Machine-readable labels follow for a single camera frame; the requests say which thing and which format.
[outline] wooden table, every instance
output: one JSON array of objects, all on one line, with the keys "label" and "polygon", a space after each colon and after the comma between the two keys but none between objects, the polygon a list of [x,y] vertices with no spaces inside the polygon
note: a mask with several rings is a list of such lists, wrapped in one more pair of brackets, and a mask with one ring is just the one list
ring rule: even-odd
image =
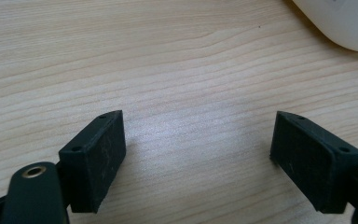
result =
[{"label": "wooden table", "polygon": [[358,52],[289,0],[0,1],[0,196],[94,117],[128,154],[72,223],[350,223],[269,160],[277,110],[358,147]]}]

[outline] white object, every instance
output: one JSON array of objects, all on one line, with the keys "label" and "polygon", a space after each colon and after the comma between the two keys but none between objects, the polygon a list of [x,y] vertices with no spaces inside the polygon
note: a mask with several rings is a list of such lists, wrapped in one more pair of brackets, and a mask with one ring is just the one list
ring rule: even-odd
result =
[{"label": "white object", "polygon": [[328,38],[358,51],[358,0],[293,0]]}]

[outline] wood grain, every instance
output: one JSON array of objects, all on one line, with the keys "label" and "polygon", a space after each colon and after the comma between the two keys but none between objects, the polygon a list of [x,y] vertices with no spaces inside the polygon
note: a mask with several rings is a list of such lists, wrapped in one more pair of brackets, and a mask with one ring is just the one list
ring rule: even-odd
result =
[{"label": "wood grain", "polygon": [[0,1],[0,196],[118,109],[128,155],[72,223],[350,223],[269,160],[277,110],[358,147],[358,52],[291,1]]}]

